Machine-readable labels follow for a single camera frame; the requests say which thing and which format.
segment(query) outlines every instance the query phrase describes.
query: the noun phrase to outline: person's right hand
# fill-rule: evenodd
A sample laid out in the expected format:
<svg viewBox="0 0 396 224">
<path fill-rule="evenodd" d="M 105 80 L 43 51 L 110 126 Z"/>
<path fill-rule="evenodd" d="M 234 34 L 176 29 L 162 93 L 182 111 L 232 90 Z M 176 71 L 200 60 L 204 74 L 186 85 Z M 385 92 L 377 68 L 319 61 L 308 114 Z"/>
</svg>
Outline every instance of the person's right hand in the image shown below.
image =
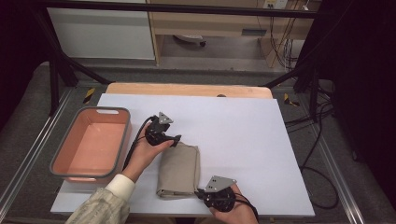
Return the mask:
<svg viewBox="0 0 396 224">
<path fill-rule="evenodd" d="M 239 190 L 239 188 L 236 186 L 236 184 L 232 185 L 231 189 L 235 193 L 236 199 L 242 201 L 246 200 L 238 195 L 242 195 L 242 193 L 241 190 Z M 215 218 L 227 224 L 258 224 L 258 221 L 254 216 L 253 210 L 244 203 L 235 202 L 233 210 L 228 213 L 222 213 L 216 210 L 214 207 L 210 207 L 209 210 Z"/>
</svg>

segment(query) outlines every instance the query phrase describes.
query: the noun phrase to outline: aluminum rail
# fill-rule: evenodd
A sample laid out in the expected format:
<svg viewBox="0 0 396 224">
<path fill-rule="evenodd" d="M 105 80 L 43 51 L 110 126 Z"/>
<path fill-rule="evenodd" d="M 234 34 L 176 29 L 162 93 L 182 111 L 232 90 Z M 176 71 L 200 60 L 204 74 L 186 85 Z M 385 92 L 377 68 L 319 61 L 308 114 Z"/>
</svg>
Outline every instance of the aluminum rail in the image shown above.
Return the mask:
<svg viewBox="0 0 396 224">
<path fill-rule="evenodd" d="M 55 111 L 55 113 L 47 119 L 47 122 L 45 123 L 37 139 L 31 146 L 23 162 L 21 163 L 21 166 L 18 169 L 17 173 L 13 176 L 6 190 L 3 192 L 0 198 L 0 223 L 2 223 L 4 218 L 6 217 L 9 208 L 17 197 L 17 194 L 20 191 L 26 177 L 32 170 L 36 159 L 40 155 L 42 148 L 50 137 L 50 134 L 56 123 L 58 122 L 59 117 L 64 112 L 64 109 L 67 105 L 68 99 L 73 89 L 74 88 L 67 88 L 64 91 L 64 94 L 60 100 L 60 106 Z"/>
<path fill-rule="evenodd" d="M 304 108 L 306 114 L 309 114 L 308 110 L 308 99 L 307 96 L 302 96 L 298 94 L 300 99 L 300 103 Z M 318 124 L 311 125 L 312 131 L 316 136 L 318 136 L 319 126 Z M 358 205 L 353 198 L 352 192 L 347 185 L 347 182 L 344 179 L 344 176 L 341 173 L 340 168 L 334 156 L 332 155 L 332 151 L 329 149 L 329 146 L 326 143 L 324 136 L 320 137 L 318 142 L 318 150 L 321 154 L 324 164 L 327 167 L 327 170 L 332 178 L 332 182 L 334 183 L 335 187 L 338 190 L 340 201 L 344 206 L 346 211 L 346 215 L 349 219 L 349 222 L 352 224 L 364 224 L 363 216 L 361 215 L 361 210 L 359 209 Z"/>
</svg>

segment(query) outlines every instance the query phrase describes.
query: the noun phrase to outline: floor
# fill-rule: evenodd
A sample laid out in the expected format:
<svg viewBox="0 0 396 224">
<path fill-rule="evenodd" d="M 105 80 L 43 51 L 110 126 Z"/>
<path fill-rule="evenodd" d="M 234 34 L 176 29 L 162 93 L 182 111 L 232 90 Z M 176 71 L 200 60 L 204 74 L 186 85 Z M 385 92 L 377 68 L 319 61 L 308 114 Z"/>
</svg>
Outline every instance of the floor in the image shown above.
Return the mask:
<svg viewBox="0 0 396 224">
<path fill-rule="evenodd" d="M 160 65 L 128 62 L 95 63 L 90 61 L 93 71 L 103 77 L 117 81 L 130 82 L 174 82 L 212 85 L 248 85 L 264 84 L 285 73 L 284 68 L 268 68 L 254 38 L 223 38 L 208 37 L 204 48 L 196 44 L 186 43 L 168 36 L 165 39 L 163 58 Z M 20 164 L 41 128 L 48 119 L 50 111 L 49 70 L 47 66 L 36 69 L 34 78 L 27 89 L 20 105 L 9 120 L 7 126 L 0 133 L 0 191 L 7 191 L 8 183 L 18 171 Z M 59 146 L 60 138 L 64 135 L 65 127 L 79 108 L 85 106 L 82 101 L 89 87 L 94 86 L 95 93 L 89 105 L 95 105 L 100 93 L 106 86 L 92 84 L 92 81 L 82 74 L 78 74 L 81 81 L 77 88 L 71 90 L 70 101 L 62 117 L 51 131 L 47 141 L 40 149 L 40 155 L 32 165 L 30 174 L 24 184 L 20 185 L 19 194 L 14 203 L 8 208 L 7 221 L 16 217 L 41 218 L 51 220 L 65 220 L 66 217 L 49 212 L 51 203 L 56 196 L 62 180 L 56 180 L 49 171 L 50 160 L 54 149 Z M 294 80 L 288 80 L 273 88 L 274 97 L 285 121 L 298 119 L 306 115 L 304 102 L 307 94 L 295 94 L 292 90 Z M 285 93 L 289 95 L 293 104 L 285 104 Z M 319 102 L 328 99 L 320 95 Z M 305 122 L 290 126 L 290 141 L 301 164 L 309 149 L 316 140 L 315 126 Z M 323 120 L 322 140 L 320 146 L 314 150 L 308 164 L 321 171 L 325 176 L 332 176 L 322 153 L 322 148 L 330 149 L 346 185 L 352 195 L 354 203 L 361 212 L 364 223 L 396 223 L 396 212 L 389 205 L 380 187 L 376 184 L 370 170 L 364 163 L 352 160 L 348 141 L 340 128 L 336 115 Z M 317 173 L 303 171 L 303 177 L 311 200 L 322 206 L 329 206 L 335 202 L 336 195 L 331 185 Z M 346 203 L 338 203 L 333 209 L 323 209 L 314 206 L 316 216 L 310 218 L 265 218 L 263 223 L 349 223 L 351 221 L 346 210 Z"/>
</svg>

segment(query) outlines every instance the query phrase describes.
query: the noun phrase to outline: person's left hand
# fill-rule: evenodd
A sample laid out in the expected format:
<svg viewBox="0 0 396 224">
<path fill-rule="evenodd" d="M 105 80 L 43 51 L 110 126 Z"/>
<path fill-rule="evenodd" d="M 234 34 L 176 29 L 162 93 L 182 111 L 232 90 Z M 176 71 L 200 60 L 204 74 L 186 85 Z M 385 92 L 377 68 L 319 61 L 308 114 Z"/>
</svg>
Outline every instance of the person's left hand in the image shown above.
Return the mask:
<svg viewBox="0 0 396 224">
<path fill-rule="evenodd" d="M 122 171 L 123 175 L 127 176 L 135 183 L 143 171 L 152 163 L 154 158 L 174 144 L 173 140 L 169 140 L 159 144 L 158 146 L 150 145 L 146 137 L 144 137 L 148 126 L 149 123 L 146 124 L 140 133 L 138 137 L 139 140 L 134 148 L 131 159 L 129 160 L 127 167 Z"/>
</svg>

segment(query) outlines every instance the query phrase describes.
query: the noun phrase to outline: wall outlet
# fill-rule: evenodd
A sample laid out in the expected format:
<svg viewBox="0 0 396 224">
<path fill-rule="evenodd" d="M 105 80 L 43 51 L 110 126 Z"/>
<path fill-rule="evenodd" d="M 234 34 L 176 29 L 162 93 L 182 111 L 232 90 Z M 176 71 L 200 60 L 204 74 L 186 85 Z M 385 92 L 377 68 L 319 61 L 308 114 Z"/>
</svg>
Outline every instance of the wall outlet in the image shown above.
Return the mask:
<svg viewBox="0 0 396 224">
<path fill-rule="evenodd" d="M 285 9 L 288 0 L 277 0 L 275 4 L 276 9 Z"/>
<path fill-rule="evenodd" d="M 276 0 L 265 0 L 263 8 L 275 8 Z"/>
<path fill-rule="evenodd" d="M 285 9 L 288 0 L 265 0 L 263 8 Z"/>
</svg>

